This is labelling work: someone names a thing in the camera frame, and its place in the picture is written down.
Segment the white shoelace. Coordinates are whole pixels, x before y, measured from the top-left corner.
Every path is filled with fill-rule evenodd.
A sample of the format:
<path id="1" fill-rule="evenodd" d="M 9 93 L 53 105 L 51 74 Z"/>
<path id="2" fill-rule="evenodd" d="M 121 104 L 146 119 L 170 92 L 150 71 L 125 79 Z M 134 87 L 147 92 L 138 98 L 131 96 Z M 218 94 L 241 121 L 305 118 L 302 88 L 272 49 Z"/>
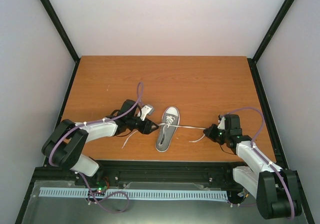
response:
<path id="1" fill-rule="evenodd" d="M 186 125 L 173 125 L 173 124 L 167 124 L 167 123 L 159 123 L 158 124 L 160 127 L 161 126 L 168 126 L 168 127 L 176 127 L 176 128 L 187 128 L 187 129 L 198 129 L 198 130 L 205 130 L 206 128 L 204 127 L 194 127 L 194 126 L 186 126 Z M 129 141 L 130 137 L 134 135 L 138 130 L 132 131 L 128 133 L 128 137 L 123 143 L 123 146 L 121 147 L 122 149 L 126 146 L 127 142 Z"/>

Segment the grey canvas sneaker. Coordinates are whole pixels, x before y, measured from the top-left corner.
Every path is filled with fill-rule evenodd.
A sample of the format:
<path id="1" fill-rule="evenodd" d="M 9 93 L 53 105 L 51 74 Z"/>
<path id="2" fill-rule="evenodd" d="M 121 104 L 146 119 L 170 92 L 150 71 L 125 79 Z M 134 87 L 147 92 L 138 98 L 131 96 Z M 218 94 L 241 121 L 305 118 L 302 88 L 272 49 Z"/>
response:
<path id="1" fill-rule="evenodd" d="M 168 107 L 159 124 L 159 135 L 155 143 L 155 148 L 159 152 L 166 152 L 170 147 L 172 138 L 180 124 L 180 113 L 174 106 Z"/>

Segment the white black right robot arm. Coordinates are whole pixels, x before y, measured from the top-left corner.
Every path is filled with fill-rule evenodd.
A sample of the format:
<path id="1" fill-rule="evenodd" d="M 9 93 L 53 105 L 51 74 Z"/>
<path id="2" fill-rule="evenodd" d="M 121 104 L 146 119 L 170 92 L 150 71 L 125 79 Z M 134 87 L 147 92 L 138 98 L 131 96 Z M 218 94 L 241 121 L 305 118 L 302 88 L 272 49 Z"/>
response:
<path id="1" fill-rule="evenodd" d="M 302 214 L 295 172 L 275 164 L 257 147 L 253 138 L 243 135 L 238 115 L 219 116 L 218 124 L 204 129 L 203 134 L 213 142 L 227 145 L 245 162 L 244 166 L 233 168 L 232 177 L 255 198 L 264 219 L 293 219 Z"/>

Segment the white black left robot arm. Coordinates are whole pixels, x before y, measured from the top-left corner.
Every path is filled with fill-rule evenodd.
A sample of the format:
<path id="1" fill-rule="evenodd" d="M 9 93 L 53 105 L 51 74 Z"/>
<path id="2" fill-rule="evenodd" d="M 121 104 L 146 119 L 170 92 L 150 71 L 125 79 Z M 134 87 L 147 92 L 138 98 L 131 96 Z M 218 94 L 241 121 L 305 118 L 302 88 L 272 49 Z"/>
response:
<path id="1" fill-rule="evenodd" d="M 140 107 L 133 100 L 126 100 L 121 109 L 90 122 L 61 121 L 43 145 L 41 152 L 50 165 L 86 175 L 92 185 L 103 182 L 104 173 L 99 164 L 82 154 L 84 146 L 100 138 L 118 136 L 126 130 L 150 134 L 159 126 L 147 118 L 154 111 L 151 105 Z"/>

